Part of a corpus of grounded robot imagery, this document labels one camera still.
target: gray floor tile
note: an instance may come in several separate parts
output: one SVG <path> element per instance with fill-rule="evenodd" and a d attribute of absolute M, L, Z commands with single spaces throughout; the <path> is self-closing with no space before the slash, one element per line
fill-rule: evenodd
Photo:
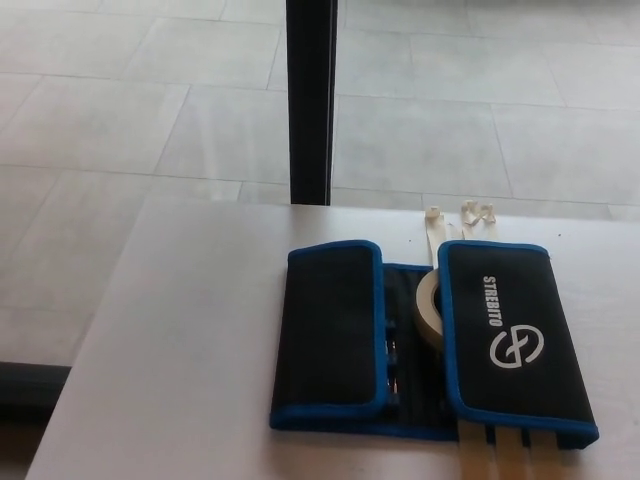
<path fill-rule="evenodd" d="M 537 44 L 412 35 L 411 48 L 416 94 L 421 98 L 563 104 Z"/>
<path fill-rule="evenodd" d="M 279 31 L 271 25 L 158 19 L 125 77 L 266 88 Z"/>
<path fill-rule="evenodd" d="M 510 196 L 486 105 L 341 97 L 334 186 Z"/>
<path fill-rule="evenodd" d="M 331 205 L 389 210 L 422 210 L 422 199 L 419 193 L 334 188 L 331 191 Z"/>
<path fill-rule="evenodd" d="M 585 220 L 610 220 L 611 214 L 604 204 L 547 202 L 519 200 L 516 198 L 473 197 L 463 195 L 435 195 L 425 193 L 422 202 L 425 209 L 438 206 L 445 212 L 458 213 L 466 200 L 476 200 L 479 205 L 492 204 L 495 213 L 517 217 L 580 218 Z"/>
<path fill-rule="evenodd" d="M 104 0 L 100 12 L 218 20 L 225 0 Z"/>
<path fill-rule="evenodd" d="M 282 25 L 284 5 L 285 0 L 227 0 L 222 20 Z"/>
<path fill-rule="evenodd" d="M 0 40 L 11 32 L 26 15 L 27 12 L 24 10 L 3 10 L 0 15 Z"/>
<path fill-rule="evenodd" d="M 609 205 L 609 211 L 614 220 L 624 222 L 640 222 L 640 207 L 629 205 Z"/>
<path fill-rule="evenodd" d="M 544 48 L 570 107 L 640 109 L 640 48 L 577 44 Z"/>
<path fill-rule="evenodd" d="M 78 313 L 0 308 L 0 362 L 73 365 L 91 319 Z"/>
<path fill-rule="evenodd" d="M 285 93 L 194 87 L 156 171 L 286 183 L 288 129 Z"/>
<path fill-rule="evenodd" d="M 95 12 L 102 0 L 0 0 L 0 7 Z"/>
<path fill-rule="evenodd" d="M 227 182 L 223 180 L 155 177 L 149 195 L 235 202 L 238 200 L 241 185 L 241 182 Z"/>
<path fill-rule="evenodd" d="M 276 57 L 269 76 L 269 90 L 287 91 L 287 32 L 283 28 L 278 40 Z"/>
<path fill-rule="evenodd" d="M 640 112 L 495 106 L 517 198 L 640 204 Z"/>
<path fill-rule="evenodd" d="M 291 203 L 289 185 L 243 182 L 238 201 L 241 203 L 288 205 Z"/>
<path fill-rule="evenodd" d="M 152 19 L 34 11 L 0 44 L 0 71 L 113 78 Z"/>
<path fill-rule="evenodd" d="M 336 93 L 413 97 L 409 36 L 341 30 L 338 35 Z"/>
<path fill-rule="evenodd" d="M 187 88 L 47 77 L 0 134 L 0 163 L 150 173 Z"/>
<path fill-rule="evenodd" d="M 471 33 L 460 0 L 349 0 L 347 27 L 382 32 Z"/>
<path fill-rule="evenodd" d="M 582 12 L 602 43 L 640 46 L 640 4 L 638 2 L 592 0 Z"/>
<path fill-rule="evenodd" d="M 0 272 L 0 306 L 94 313 L 151 181 L 63 172 Z"/>
<path fill-rule="evenodd" d="M 0 129 L 13 117 L 39 80 L 37 75 L 0 74 Z"/>
<path fill-rule="evenodd" d="M 577 2 L 469 0 L 473 32 L 486 37 L 598 43 Z"/>
<path fill-rule="evenodd" d="M 24 235 L 57 178 L 54 170 L 0 166 L 0 265 Z"/>

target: table surface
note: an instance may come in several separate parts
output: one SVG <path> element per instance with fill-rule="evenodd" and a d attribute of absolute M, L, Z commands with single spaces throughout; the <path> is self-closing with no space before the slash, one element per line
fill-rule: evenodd
<path fill-rule="evenodd" d="M 497 213 L 551 253 L 600 428 L 565 478 L 637 479 L 640 225 Z M 287 253 L 353 238 L 428 263 L 420 212 L 148 201 L 28 479 L 457 479 L 454 444 L 267 425 Z"/>

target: tool roll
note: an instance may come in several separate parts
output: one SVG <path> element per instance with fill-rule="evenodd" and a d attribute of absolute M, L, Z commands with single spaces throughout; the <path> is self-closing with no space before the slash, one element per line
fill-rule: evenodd
<path fill-rule="evenodd" d="M 443 348 L 415 321 L 431 267 L 385 264 L 364 240 L 291 252 L 271 427 L 455 441 L 466 420 L 488 442 L 501 427 L 524 445 L 597 440 L 548 252 L 454 240 L 437 263 Z"/>

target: black metal pole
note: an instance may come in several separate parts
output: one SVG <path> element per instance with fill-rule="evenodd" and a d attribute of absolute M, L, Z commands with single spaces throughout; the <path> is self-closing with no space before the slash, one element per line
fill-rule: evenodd
<path fill-rule="evenodd" d="M 338 0 L 287 0 L 291 203 L 331 203 Z"/>

